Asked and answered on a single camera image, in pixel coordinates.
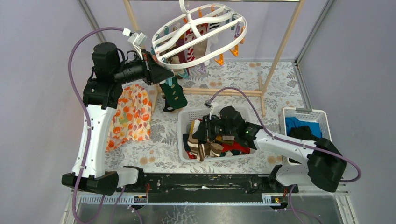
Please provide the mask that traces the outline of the white side basket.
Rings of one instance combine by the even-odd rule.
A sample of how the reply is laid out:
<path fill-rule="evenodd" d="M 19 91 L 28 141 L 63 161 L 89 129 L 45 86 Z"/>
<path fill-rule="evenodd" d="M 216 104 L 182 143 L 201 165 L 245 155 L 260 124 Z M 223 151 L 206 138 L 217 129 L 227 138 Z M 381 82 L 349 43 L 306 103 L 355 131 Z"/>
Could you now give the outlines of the white side basket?
<path fill-rule="evenodd" d="M 282 113 L 280 115 L 280 133 L 282 135 L 286 134 L 286 125 L 285 125 L 285 118 L 286 117 L 296 117 L 301 121 L 307 122 L 317 122 L 320 125 L 320 130 L 323 134 L 322 138 L 326 138 L 328 140 L 332 140 L 330 128 L 328 125 L 327 114 L 325 111 L 322 110 L 312 110 L 312 109 L 304 109 L 304 108 L 294 108 L 294 107 L 284 107 L 282 109 Z M 296 136 L 299 139 L 302 139 L 302 135 L 311 132 L 308 126 L 303 126 L 300 128 L 292 128 L 290 132 L 290 136 Z M 316 140 L 319 139 L 318 137 L 314 136 L 310 133 L 309 136 L 304 137 L 304 139 L 312 139 Z"/>

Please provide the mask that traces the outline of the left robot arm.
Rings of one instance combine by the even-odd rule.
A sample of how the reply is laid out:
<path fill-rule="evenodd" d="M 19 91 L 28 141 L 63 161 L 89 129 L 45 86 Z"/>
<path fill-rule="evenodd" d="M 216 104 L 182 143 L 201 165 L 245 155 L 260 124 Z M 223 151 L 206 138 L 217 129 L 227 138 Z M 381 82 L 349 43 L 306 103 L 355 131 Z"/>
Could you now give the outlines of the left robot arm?
<path fill-rule="evenodd" d="M 72 189 L 111 196 L 124 187 L 126 192 L 146 188 L 144 171 L 134 166 L 116 171 L 105 170 L 105 149 L 112 118 L 116 114 L 122 85 L 136 80 L 158 84 L 172 77 L 171 71 L 158 65 L 151 54 L 127 62 L 113 43 L 98 44 L 93 49 L 94 66 L 87 80 L 82 101 L 84 125 L 77 159 L 72 171 L 62 176 L 61 183 Z"/>

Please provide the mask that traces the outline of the floral orange cloth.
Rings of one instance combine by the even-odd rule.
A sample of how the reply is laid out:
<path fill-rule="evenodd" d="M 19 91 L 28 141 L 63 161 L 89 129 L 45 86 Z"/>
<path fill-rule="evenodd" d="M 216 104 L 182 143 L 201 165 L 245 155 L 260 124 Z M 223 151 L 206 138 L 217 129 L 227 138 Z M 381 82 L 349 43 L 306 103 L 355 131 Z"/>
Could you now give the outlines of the floral orange cloth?
<path fill-rule="evenodd" d="M 151 119 L 152 102 L 147 90 L 138 84 L 124 88 L 110 123 L 106 152 L 129 141 L 149 140 Z"/>

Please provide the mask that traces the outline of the dark green sock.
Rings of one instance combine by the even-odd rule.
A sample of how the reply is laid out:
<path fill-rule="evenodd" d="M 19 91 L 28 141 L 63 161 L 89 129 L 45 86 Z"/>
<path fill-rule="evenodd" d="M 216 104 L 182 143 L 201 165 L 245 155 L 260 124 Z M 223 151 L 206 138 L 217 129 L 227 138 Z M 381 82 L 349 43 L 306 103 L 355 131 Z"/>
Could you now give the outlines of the dark green sock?
<path fill-rule="evenodd" d="M 164 112 L 172 112 L 187 106 L 188 101 L 176 76 L 166 79 L 164 83 L 160 84 L 160 87 L 165 97 Z"/>

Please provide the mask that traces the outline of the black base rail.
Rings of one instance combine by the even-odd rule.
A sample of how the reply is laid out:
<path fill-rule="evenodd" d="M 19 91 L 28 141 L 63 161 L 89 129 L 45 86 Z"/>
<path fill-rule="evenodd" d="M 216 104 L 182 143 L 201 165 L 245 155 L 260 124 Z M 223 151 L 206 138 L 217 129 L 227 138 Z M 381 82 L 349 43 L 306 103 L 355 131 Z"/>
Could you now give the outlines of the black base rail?
<path fill-rule="evenodd" d="M 283 186 L 272 175 L 257 174 L 177 174 L 144 173 L 138 182 L 127 185 L 128 193 L 158 193 L 172 190 L 235 189 L 247 193 L 289 193 L 298 187 Z"/>

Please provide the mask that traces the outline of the white oval sock hanger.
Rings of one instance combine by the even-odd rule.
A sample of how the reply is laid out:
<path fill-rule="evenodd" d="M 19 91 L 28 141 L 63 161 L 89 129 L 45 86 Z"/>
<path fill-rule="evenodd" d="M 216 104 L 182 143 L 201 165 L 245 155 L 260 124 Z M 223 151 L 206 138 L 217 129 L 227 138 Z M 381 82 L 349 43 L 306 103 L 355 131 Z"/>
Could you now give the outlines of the white oval sock hanger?
<path fill-rule="evenodd" d="M 244 43 L 247 20 L 230 7 L 212 3 L 188 9 L 184 0 L 179 1 L 179 7 L 182 14 L 165 23 L 152 38 L 155 57 L 162 66 L 171 70 L 195 67 Z M 230 42 L 201 57 L 195 56 L 194 47 L 224 32 L 234 32 Z"/>

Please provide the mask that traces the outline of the orange clothespin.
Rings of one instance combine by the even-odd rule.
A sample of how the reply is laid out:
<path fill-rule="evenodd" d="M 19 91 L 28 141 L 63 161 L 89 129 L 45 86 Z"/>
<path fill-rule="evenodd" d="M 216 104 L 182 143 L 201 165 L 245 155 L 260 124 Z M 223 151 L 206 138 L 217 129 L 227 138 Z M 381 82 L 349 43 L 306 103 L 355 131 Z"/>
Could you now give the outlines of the orange clothespin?
<path fill-rule="evenodd" d="M 239 56 L 239 46 L 238 44 L 235 45 L 232 49 L 229 50 L 231 52 L 231 54 L 235 57 Z"/>
<path fill-rule="evenodd" d="M 220 66 L 223 66 L 224 65 L 224 56 L 223 56 L 223 54 L 219 54 L 219 56 L 218 56 L 218 58 L 214 58 L 214 61 L 218 64 L 218 65 L 220 65 Z"/>

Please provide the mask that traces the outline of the purple clothespin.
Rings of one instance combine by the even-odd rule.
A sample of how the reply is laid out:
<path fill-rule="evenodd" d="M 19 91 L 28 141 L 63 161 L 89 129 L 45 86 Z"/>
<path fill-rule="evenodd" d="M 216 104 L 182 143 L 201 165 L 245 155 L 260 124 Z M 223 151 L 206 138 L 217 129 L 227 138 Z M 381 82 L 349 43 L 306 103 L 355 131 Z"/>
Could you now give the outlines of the purple clothespin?
<path fill-rule="evenodd" d="M 201 63 L 197 67 L 197 71 L 201 74 L 206 74 L 206 67 L 204 63 Z"/>

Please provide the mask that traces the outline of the wooden drying rack frame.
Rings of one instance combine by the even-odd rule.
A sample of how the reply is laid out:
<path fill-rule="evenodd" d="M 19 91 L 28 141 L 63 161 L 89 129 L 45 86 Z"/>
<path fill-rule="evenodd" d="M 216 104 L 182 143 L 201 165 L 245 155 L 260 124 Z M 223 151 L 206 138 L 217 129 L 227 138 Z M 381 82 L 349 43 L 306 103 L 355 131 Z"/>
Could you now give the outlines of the wooden drying rack frame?
<path fill-rule="evenodd" d="M 135 15 L 133 13 L 131 4 L 129 3 L 130 1 L 131 0 L 123 0 L 124 5 L 125 5 L 125 9 L 127 11 L 127 14 L 128 14 L 129 19 L 130 19 L 130 22 L 133 25 L 133 28 L 138 29 L 136 17 L 135 17 Z M 274 74 L 274 71 L 276 69 L 276 66 L 277 66 L 279 60 L 280 60 L 280 57 L 281 57 L 281 55 L 282 55 L 282 53 L 283 53 L 283 51 L 284 51 L 284 49 L 285 49 L 285 47 L 287 45 L 287 42 L 288 42 L 289 37 L 291 35 L 291 32 L 292 32 L 292 30 L 293 30 L 293 28 L 295 26 L 295 23 L 296 23 L 296 21 L 298 19 L 298 16 L 299 16 L 299 14 L 300 14 L 300 12 L 302 10 L 302 7 L 303 7 L 303 5 L 305 3 L 305 0 L 263 0 L 261 2 L 293 2 L 293 3 L 295 2 L 295 3 L 297 3 L 297 5 L 296 5 L 296 7 L 294 9 L 294 12 L 293 12 L 293 14 L 291 16 L 291 19 L 289 21 L 289 24 L 287 26 L 287 29 L 285 31 L 285 34 L 284 34 L 284 36 L 282 38 L 282 41 L 280 43 L 280 46 L 279 46 L 279 48 L 277 50 L 276 56 L 275 56 L 275 58 L 274 58 L 274 60 L 272 62 L 271 68 L 270 68 L 270 70 L 269 70 L 269 72 L 267 74 L 265 82 L 264 83 L 262 82 L 262 77 L 261 77 L 261 75 L 259 75 L 258 76 L 259 90 L 258 91 L 245 90 L 245 94 L 247 96 L 260 97 L 260 99 L 261 99 L 261 101 L 260 101 L 260 103 L 261 103 L 261 113 L 262 113 L 263 116 L 265 116 L 266 110 L 265 110 L 265 103 L 264 103 L 264 95 L 267 92 L 268 85 L 269 85 L 269 83 L 271 81 L 271 78 L 272 78 L 272 76 Z M 210 88 L 209 89 L 185 88 L 184 89 L 184 93 L 185 94 L 195 94 L 195 95 L 212 95 L 212 94 L 215 94 L 219 90 L 220 89 L 210 89 Z M 220 95 L 239 96 L 241 94 L 238 91 L 236 91 L 236 90 L 224 90 L 224 91 L 222 91 L 220 93 Z"/>

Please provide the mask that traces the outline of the red sock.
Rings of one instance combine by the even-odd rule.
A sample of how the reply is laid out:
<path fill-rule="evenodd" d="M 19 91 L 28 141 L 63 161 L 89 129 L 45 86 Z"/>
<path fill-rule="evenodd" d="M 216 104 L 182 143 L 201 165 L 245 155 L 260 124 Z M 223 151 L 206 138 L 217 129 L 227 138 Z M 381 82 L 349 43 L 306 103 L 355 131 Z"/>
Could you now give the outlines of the red sock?
<path fill-rule="evenodd" d="M 243 147 L 235 141 L 232 145 L 226 143 L 222 143 L 221 145 L 223 147 L 223 153 L 231 152 L 232 155 L 250 154 L 250 148 Z"/>

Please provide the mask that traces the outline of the white sock laundry basket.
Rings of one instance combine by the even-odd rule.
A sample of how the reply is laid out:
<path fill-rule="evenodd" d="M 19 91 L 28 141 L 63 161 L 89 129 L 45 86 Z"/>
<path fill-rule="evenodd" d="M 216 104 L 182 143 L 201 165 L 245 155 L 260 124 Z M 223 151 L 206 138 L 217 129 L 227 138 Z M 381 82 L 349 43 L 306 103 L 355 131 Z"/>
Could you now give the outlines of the white sock laundry basket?
<path fill-rule="evenodd" d="M 221 138 L 213 143 L 202 143 L 193 138 L 193 132 L 202 124 L 202 118 L 209 115 L 209 110 L 192 108 L 182 110 L 177 118 L 177 148 L 179 157 L 184 162 L 223 161 L 253 157 L 257 150 L 243 147 L 235 141 L 231 144 Z"/>

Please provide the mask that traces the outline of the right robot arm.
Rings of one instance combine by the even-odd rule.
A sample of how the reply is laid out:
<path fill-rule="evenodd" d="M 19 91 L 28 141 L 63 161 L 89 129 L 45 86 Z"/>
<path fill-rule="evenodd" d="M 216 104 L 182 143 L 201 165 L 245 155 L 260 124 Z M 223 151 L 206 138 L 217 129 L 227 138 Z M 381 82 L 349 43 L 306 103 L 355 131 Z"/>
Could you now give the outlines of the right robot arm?
<path fill-rule="evenodd" d="M 242 147 L 280 151 L 284 156 L 298 161 L 299 164 L 294 166 L 274 168 L 273 176 L 268 179 L 269 189 L 274 192 L 294 184 L 312 183 L 334 193 L 347 167 L 346 159 L 330 140 L 276 136 L 260 125 L 246 122 L 232 106 L 221 109 L 219 116 L 205 115 L 191 128 L 193 138 L 199 142 L 213 143 L 218 136 L 230 136 Z"/>

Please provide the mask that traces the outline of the blue cloth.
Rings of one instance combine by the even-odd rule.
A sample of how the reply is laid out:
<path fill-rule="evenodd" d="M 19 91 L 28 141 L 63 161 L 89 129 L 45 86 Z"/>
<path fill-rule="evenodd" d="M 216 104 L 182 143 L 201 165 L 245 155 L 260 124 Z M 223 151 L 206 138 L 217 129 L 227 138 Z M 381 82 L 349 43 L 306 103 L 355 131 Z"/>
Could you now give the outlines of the blue cloth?
<path fill-rule="evenodd" d="M 320 125 L 317 122 L 307 122 L 307 121 L 301 121 L 297 119 L 296 117 L 286 117 L 285 118 L 285 125 L 286 125 L 286 134 L 290 136 L 290 132 L 292 128 L 300 128 L 303 126 L 308 126 L 311 130 L 311 133 L 318 137 L 322 138 L 323 134 L 320 130 Z"/>

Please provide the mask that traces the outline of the brown striped sock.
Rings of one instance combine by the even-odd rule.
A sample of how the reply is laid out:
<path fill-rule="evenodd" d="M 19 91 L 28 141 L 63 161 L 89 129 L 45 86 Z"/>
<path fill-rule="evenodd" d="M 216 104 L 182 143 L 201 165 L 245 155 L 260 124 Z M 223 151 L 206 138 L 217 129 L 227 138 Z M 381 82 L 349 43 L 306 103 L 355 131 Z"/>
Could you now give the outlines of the brown striped sock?
<path fill-rule="evenodd" d="M 187 152 L 189 155 L 195 156 L 199 162 L 206 158 L 217 158 L 222 154 L 223 147 L 218 143 L 201 143 L 198 139 L 193 138 L 192 134 L 187 138 Z"/>

